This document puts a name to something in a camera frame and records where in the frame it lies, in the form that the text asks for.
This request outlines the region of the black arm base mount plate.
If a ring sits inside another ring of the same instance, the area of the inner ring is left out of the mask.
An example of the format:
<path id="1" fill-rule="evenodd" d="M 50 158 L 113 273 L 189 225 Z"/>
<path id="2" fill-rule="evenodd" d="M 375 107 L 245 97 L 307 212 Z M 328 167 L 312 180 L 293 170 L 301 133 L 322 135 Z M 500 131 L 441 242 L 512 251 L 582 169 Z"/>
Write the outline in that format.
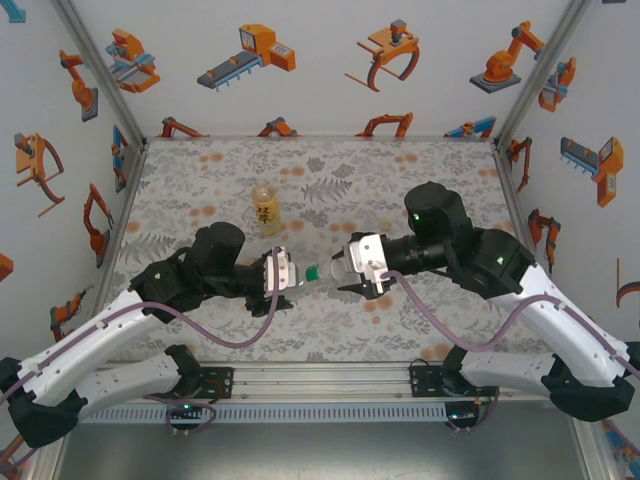
<path id="1" fill-rule="evenodd" d="M 231 367 L 204 367 L 197 399 L 219 401 L 230 399 L 234 385 L 234 369 Z"/>
<path id="2" fill-rule="evenodd" d="M 416 359 L 408 366 L 409 383 L 413 398 L 444 397 L 444 383 L 440 364 Z"/>

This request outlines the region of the aluminium frame post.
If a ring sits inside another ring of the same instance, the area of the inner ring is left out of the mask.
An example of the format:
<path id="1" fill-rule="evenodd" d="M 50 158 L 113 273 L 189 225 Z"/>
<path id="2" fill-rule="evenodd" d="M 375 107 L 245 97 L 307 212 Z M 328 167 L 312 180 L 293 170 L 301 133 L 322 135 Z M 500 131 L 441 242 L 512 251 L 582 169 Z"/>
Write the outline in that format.
<path id="1" fill-rule="evenodd" d="M 142 134 L 130 108 L 125 102 L 120 89 L 112 78 L 109 68 L 103 60 L 90 31 L 84 24 L 72 0 L 48 0 L 60 21 L 70 35 L 82 59 L 88 66 L 98 87 L 107 103 L 112 108 L 116 118 L 120 121 L 128 139 L 139 149 L 143 150 L 146 138 Z"/>
<path id="2" fill-rule="evenodd" d="M 549 41 L 543 48 L 539 59 L 524 83 L 523 90 L 516 97 L 501 130 L 496 136 L 496 149 L 503 151 L 512 140 L 514 133 L 526 116 L 529 108 L 537 98 L 551 69 L 559 61 L 559 57 L 573 36 L 581 20 L 594 0 L 569 0 L 566 8 L 556 23 Z"/>

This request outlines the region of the small clear plastic bottle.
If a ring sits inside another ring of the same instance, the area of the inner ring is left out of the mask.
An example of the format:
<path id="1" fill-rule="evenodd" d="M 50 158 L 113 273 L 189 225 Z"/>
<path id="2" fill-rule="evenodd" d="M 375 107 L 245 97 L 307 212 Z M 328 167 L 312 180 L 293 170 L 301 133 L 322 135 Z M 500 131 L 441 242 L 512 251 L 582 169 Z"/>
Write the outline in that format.
<path id="1" fill-rule="evenodd" d="M 337 288 L 348 273 L 343 259 L 328 259 L 310 265 L 295 266 L 295 283 L 287 287 L 284 295 L 289 301 L 297 301 L 317 293 L 325 287 Z"/>

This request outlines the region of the yellow tea bottle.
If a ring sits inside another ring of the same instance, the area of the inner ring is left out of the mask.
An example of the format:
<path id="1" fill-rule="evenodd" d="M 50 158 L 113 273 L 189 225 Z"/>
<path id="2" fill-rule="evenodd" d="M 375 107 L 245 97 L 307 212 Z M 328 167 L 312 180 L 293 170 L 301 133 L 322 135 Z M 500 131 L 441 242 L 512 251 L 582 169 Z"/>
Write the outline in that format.
<path id="1" fill-rule="evenodd" d="M 252 189 L 251 200 L 260 231 L 265 236 L 277 235 L 282 225 L 277 188 L 260 180 Z"/>

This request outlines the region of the floral patterned tablecloth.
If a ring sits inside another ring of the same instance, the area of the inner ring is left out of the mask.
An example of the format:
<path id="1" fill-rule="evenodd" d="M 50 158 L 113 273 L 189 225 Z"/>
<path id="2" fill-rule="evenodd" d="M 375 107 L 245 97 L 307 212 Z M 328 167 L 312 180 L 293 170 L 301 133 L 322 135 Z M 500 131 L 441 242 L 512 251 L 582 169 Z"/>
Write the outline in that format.
<path id="1" fill-rule="evenodd" d="M 265 236 L 251 192 L 260 180 L 277 188 L 281 230 Z M 458 192 L 473 223 L 513 227 L 492 147 L 483 142 L 345 140 L 154 141 L 147 153 L 110 291 L 120 293 L 146 266 L 190 245 L 217 221 L 238 226 L 249 264 L 275 245 L 310 265 L 340 250 L 353 232 L 391 238 L 409 233 L 405 195 L 434 181 Z M 389 219 L 389 232 L 380 222 Z M 450 343 L 400 287 L 368 301 L 328 287 L 276 314 L 265 334 L 242 300 L 215 298 L 194 311 L 196 332 L 175 321 L 122 350 L 119 362 L 147 359 L 186 344 L 203 361 L 440 360 Z"/>

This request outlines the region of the aluminium frame side rail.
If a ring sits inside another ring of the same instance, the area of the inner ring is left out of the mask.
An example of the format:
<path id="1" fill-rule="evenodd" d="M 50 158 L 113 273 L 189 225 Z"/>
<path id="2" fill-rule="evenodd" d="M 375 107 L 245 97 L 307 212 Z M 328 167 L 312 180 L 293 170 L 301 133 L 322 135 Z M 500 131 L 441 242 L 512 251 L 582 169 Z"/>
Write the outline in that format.
<path id="1" fill-rule="evenodd" d="M 511 176 L 510 163 L 501 149 L 491 143 L 505 201 L 513 223 L 515 236 L 529 249 L 534 249 L 527 226 L 527 218 L 518 198 L 517 186 Z M 578 460 L 586 480 L 625 480 L 618 471 L 608 438 L 601 423 L 587 423 L 568 419 Z"/>
<path id="2" fill-rule="evenodd" d="M 104 133 L 63 135 L 43 129 L 47 140 L 43 177 L 61 203 L 50 201 L 27 172 L 8 169 L 0 221 L 2 250 L 15 263 L 0 285 L 0 359 L 24 359 L 54 343 L 50 310 L 86 290 L 72 320 L 80 327 L 106 289 L 106 269 L 96 263 L 84 221 L 105 231 L 122 222 L 127 193 L 115 187 L 109 140 Z"/>

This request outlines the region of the wide aluminium mounting rail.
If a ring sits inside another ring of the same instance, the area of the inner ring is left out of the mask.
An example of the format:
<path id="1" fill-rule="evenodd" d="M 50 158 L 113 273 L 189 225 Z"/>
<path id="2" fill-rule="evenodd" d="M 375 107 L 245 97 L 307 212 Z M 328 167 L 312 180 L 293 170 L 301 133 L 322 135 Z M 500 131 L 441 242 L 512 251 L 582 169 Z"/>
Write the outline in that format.
<path id="1" fill-rule="evenodd" d="M 404 362 L 205 362 L 234 370 L 236 402 L 400 402 L 413 395 Z"/>

